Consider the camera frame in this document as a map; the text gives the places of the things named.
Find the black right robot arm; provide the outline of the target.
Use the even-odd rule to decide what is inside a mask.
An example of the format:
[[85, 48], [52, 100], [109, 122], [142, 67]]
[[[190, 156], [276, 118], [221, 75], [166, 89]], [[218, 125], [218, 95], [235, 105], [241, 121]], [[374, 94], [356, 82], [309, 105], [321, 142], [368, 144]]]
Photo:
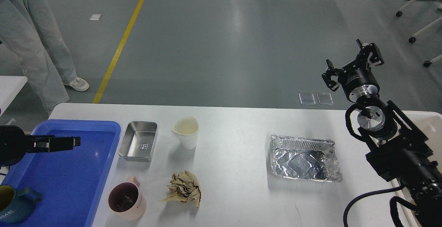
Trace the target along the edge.
[[413, 203], [398, 196], [389, 201], [394, 225], [403, 226], [397, 207], [400, 204], [414, 212], [422, 227], [440, 227], [442, 180], [438, 162], [429, 160], [433, 150], [426, 144], [428, 137], [393, 101], [384, 103], [380, 99], [371, 63], [380, 66], [384, 59], [375, 43], [363, 44], [359, 39], [356, 42], [360, 48], [356, 58], [340, 69], [327, 59], [322, 79], [332, 91], [343, 88], [347, 100], [352, 102], [345, 112], [349, 134], [368, 146], [366, 159], [377, 174], [387, 182], [398, 180], [399, 186], [353, 199], [344, 210], [344, 226], [348, 226], [349, 210], [357, 201], [406, 188]]

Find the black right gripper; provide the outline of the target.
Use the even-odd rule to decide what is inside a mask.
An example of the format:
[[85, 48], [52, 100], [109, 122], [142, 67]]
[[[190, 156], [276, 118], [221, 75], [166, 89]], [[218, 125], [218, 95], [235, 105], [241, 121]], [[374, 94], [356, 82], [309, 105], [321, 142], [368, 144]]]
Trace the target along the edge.
[[[321, 75], [326, 86], [333, 92], [338, 90], [341, 84], [344, 94], [350, 102], [357, 102], [361, 97], [377, 98], [380, 87], [377, 83], [372, 67], [382, 66], [385, 61], [375, 43], [363, 43], [356, 40], [360, 51], [352, 62], [354, 70], [335, 68], [330, 59], [326, 59], [327, 70]], [[338, 77], [338, 83], [332, 77]]]

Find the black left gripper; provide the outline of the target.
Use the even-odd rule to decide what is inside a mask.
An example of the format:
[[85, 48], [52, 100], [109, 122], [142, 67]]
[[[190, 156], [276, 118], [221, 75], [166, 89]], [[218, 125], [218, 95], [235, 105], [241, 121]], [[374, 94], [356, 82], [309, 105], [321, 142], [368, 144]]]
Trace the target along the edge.
[[[34, 143], [28, 150], [27, 139]], [[73, 150], [80, 146], [79, 136], [25, 135], [14, 125], [0, 127], [0, 166], [12, 166], [24, 157], [25, 153], [57, 152]]]

